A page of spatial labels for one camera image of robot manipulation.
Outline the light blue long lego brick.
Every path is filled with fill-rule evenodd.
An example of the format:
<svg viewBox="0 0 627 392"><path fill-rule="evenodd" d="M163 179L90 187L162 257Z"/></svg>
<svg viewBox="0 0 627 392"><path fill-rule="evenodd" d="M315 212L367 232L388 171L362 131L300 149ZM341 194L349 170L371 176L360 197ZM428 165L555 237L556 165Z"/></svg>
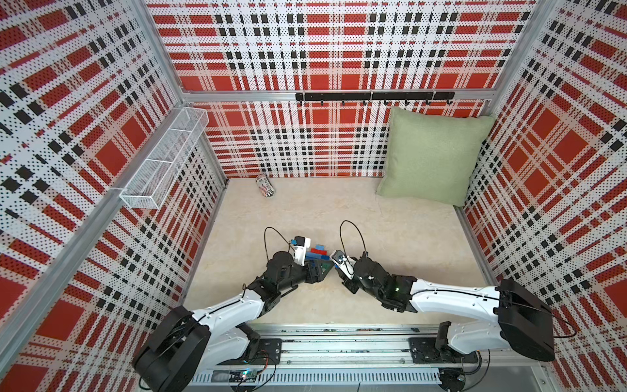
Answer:
<svg viewBox="0 0 627 392"><path fill-rule="evenodd" d="M306 255L305 255L305 259L307 261L314 261L314 260L329 261L330 260L330 256L328 256L326 254L307 252Z"/></svg>

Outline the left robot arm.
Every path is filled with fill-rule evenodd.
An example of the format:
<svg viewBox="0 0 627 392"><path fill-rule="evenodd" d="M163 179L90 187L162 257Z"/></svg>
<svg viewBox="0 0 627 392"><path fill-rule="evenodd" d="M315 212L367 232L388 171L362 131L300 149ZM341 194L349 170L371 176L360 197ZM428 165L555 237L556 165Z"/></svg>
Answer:
<svg viewBox="0 0 627 392"><path fill-rule="evenodd" d="M261 276L230 300L199 310L171 310L132 360L139 387L182 391L201 368L261 357L259 335L248 322L269 313L300 284L322 282L332 268L329 260L298 264L291 253L280 251Z"/></svg>

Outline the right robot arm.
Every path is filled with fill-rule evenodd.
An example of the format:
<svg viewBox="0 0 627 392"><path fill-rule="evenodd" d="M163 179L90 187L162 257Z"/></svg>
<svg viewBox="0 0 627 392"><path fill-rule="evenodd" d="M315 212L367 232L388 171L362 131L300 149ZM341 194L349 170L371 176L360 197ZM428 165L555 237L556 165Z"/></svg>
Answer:
<svg viewBox="0 0 627 392"><path fill-rule="evenodd" d="M498 286L460 287L390 274L367 254L355 259L337 250L331 259L347 289L366 292L387 310L465 317L465 323L440 323L436 351L512 349L540 362L556 358L550 307L512 279Z"/></svg>

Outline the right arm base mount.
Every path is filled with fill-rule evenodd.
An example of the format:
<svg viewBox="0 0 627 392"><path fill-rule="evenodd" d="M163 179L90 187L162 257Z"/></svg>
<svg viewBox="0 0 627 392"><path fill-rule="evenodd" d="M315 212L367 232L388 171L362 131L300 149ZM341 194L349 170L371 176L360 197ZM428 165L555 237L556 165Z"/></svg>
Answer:
<svg viewBox="0 0 627 392"><path fill-rule="evenodd" d="M438 349L435 337L409 339L409 352L414 364L478 364L476 353L460 354L448 347Z"/></svg>

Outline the red lego brick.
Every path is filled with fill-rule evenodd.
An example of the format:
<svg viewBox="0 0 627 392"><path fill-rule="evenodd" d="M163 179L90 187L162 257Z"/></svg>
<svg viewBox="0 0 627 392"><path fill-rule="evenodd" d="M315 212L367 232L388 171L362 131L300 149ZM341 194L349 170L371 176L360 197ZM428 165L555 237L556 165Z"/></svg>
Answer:
<svg viewBox="0 0 627 392"><path fill-rule="evenodd" d="M318 255L323 255L323 256L327 256L328 255L327 251L323 250L323 249L312 248L310 251L312 253L315 253L315 254L318 254Z"/></svg>

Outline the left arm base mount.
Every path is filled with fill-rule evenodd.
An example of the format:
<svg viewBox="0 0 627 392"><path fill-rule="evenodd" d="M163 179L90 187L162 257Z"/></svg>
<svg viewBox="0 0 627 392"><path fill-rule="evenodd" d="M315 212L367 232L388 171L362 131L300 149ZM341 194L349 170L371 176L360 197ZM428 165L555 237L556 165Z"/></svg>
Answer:
<svg viewBox="0 0 627 392"><path fill-rule="evenodd" d="M238 359L226 361L225 364L236 365L270 365L279 364L282 357L282 340L277 338L259 339L251 344Z"/></svg>

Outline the green lego brick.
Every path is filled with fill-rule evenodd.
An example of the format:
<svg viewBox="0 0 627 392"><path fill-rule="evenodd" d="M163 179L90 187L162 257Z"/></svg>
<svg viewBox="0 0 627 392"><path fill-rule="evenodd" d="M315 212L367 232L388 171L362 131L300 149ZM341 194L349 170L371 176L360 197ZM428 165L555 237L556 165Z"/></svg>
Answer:
<svg viewBox="0 0 627 392"><path fill-rule="evenodd" d="M317 264L324 273L329 272L334 268L334 263L332 261L318 261Z"/></svg>

